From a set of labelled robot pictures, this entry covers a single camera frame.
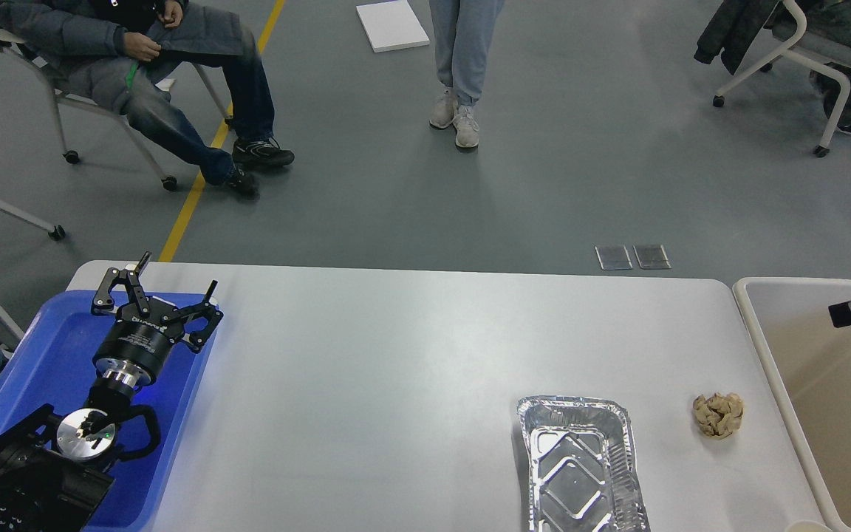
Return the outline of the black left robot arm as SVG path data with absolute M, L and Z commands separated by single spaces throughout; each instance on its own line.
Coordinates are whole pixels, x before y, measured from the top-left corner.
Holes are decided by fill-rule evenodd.
M 133 266 L 48 301 L 0 377 L 0 531 L 138 531 L 158 508 L 223 311 Z

